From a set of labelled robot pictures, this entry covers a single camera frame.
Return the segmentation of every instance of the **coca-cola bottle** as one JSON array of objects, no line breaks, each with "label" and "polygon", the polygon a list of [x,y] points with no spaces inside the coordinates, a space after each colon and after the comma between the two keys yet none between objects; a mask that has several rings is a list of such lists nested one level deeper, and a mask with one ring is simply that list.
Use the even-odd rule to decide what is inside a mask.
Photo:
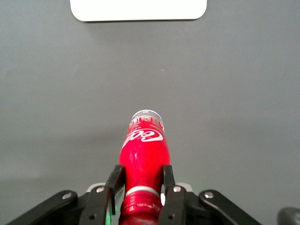
[{"label": "coca-cola bottle", "polygon": [[163,165],[170,164],[164,125],[156,112],[142,110],[132,117],[120,164],[126,183],[119,225],[156,225],[162,208]]}]

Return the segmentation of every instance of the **coca-cola logo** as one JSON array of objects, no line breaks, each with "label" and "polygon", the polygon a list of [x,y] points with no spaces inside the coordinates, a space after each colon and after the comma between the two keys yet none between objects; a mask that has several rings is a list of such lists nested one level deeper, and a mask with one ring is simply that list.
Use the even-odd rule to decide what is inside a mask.
[{"label": "coca-cola logo", "polygon": [[153,141],[161,141],[164,137],[157,130],[154,129],[139,129],[130,133],[124,141],[122,148],[129,142],[138,137],[141,137],[142,142],[153,142]]}]

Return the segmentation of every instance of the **white tray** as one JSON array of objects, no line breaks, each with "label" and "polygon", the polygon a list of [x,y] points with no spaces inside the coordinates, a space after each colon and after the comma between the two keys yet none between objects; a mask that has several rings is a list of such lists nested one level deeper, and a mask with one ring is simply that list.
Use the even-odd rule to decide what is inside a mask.
[{"label": "white tray", "polygon": [[207,0],[70,0],[80,21],[194,20]]}]

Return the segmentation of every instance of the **white stripe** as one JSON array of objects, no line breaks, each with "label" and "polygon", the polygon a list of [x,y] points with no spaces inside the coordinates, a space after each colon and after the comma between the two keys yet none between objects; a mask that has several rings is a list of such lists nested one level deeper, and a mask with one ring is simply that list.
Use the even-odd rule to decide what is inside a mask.
[{"label": "white stripe", "polygon": [[148,191],[155,194],[157,197],[160,197],[156,190],[148,186],[135,186],[126,192],[125,197],[136,191]]}]

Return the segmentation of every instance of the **gray backdrop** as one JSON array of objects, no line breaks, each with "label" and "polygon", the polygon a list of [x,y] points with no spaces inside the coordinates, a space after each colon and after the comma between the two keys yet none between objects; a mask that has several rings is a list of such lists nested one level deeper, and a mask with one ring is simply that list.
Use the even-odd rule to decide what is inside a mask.
[{"label": "gray backdrop", "polygon": [[195,21],[84,23],[68,0],[1,1],[0,224],[105,182],[145,108],[177,182],[265,225],[300,207],[299,12],[209,0]]}]

